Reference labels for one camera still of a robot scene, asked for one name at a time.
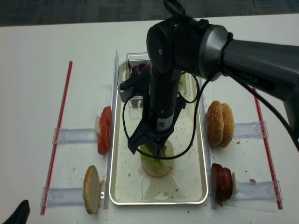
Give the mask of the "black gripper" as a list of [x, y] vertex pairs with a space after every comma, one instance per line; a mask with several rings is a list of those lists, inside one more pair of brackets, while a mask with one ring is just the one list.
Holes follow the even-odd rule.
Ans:
[[149, 75], [148, 95], [143, 97], [142, 119], [128, 139], [128, 148], [134, 154], [139, 146], [146, 145], [153, 155], [166, 158], [167, 139], [185, 108], [185, 102], [177, 99], [181, 71], [159, 73], [152, 68], [140, 75], [144, 74]]

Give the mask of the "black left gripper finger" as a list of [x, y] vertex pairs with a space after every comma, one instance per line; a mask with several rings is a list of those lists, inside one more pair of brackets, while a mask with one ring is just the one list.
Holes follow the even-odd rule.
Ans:
[[11, 216], [3, 224], [26, 224], [30, 214], [28, 200], [23, 200]]

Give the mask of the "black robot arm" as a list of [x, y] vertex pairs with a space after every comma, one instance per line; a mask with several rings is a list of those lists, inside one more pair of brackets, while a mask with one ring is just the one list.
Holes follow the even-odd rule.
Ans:
[[168, 19], [0, 29], [0, 220], [206, 220], [205, 114], [254, 121], [262, 90], [298, 116], [298, 39], [278, 21]]

